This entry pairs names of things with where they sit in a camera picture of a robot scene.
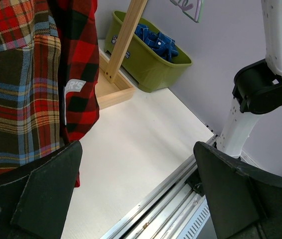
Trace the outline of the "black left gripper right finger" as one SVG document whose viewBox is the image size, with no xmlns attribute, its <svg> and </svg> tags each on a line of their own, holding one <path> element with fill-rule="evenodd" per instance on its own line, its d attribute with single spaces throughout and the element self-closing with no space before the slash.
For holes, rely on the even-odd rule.
<svg viewBox="0 0 282 239">
<path fill-rule="evenodd" d="M 219 239 L 282 239 L 282 177 L 196 142 L 193 148 Z"/>
</svg>

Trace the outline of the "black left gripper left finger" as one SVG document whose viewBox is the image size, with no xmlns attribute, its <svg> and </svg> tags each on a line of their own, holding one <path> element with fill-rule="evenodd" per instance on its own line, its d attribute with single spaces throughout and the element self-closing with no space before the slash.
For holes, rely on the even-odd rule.
<svg viewBox="0 0 282 239">
<path fill-rule="evenodd" d="M 74 141 L 0 175 L 0 239 L 59 239 L 82 159 Z"/>
</svg>

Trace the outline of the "red black checked shirt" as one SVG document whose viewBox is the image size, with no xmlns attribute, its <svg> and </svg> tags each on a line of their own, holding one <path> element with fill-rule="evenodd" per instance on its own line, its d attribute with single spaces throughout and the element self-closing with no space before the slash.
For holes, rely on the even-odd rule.
<svg viewBox="0 0 282 239">
<path fill-rule="evenodd" d="M 49 1 L 61 43 L 58 89 L 61 135 L 66 143 L 83 138 L 99 119 L 97 5 L 96 0 Z"/>
</svg>

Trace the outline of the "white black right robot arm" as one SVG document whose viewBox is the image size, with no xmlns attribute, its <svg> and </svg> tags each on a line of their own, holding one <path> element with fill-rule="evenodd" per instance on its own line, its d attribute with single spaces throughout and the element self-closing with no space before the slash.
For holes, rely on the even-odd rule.
<svg viewBox="0 0 282 239">
<path fill-rule="evenodd" d="M 219 151 L 234 158 L 259 118 L 282 106 L 282 0 L 261 4 L 266 56 L 235 75 L 231 109 L 216 141 Z"/>
</svg>

